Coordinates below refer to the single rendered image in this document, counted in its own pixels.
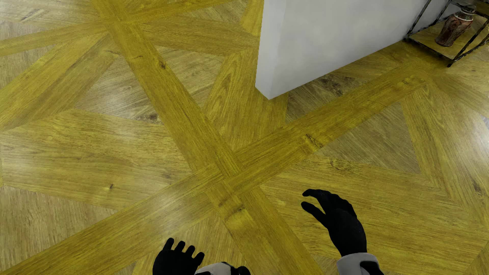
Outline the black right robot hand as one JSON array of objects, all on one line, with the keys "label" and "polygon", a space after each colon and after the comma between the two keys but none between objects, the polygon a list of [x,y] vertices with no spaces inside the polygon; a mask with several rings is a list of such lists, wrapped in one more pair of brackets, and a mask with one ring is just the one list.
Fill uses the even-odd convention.
[{"label": "black right robot hand", "polygon": [[302,196],[314,197],[320,204],[321,209],[308,202],[302,202],[301,206],[327,228],[341,256],[368,252],[364,228],[347,200],[321,189],[308,189]]}]

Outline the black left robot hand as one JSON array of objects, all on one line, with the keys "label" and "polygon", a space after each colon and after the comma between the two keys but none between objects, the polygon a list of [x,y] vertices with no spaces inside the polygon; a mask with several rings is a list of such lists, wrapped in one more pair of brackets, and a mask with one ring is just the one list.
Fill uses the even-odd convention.
[{"label": "black left robot hand", "polygon": [[189,246],[186,252],[184,241],[179,241],[177,246],[172,249],[174,239],[169,238],[158,253],[152,268],[152,275],[194,275],[201,265],[205,254],[199,252],[195,257],[194,246]]}]

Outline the light gray desk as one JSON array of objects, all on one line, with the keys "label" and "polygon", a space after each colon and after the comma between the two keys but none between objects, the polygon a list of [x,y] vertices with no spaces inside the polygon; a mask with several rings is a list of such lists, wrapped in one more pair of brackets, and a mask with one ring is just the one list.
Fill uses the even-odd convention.
[{"label": "light gray desk", "polygon": [[255,87],[272,99],[400,41],[427,0],[265,0]]}]

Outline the brown ceramic vase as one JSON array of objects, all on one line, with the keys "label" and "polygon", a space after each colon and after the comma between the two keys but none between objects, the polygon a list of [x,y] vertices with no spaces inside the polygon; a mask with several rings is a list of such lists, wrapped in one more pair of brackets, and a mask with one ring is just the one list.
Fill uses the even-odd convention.
[{"label": "brown ceramic vase", "polygon": [[445,21],[441,32],[435,38],[435,42],[443,47],[451,47],[471,27],[475,12],[476,6],[469,4],[450,15]]}]

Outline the black metal frame shelf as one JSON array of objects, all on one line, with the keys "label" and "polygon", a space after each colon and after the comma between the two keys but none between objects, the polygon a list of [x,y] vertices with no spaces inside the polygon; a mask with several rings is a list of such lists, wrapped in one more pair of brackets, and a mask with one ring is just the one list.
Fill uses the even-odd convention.
[{"label": "black metal frame shelf", "polygon": [[489,0],[444,0],[435,20],[415,30],[432,0],[426,0],[403,40],[447,60],[447,67],[489,45]]}]

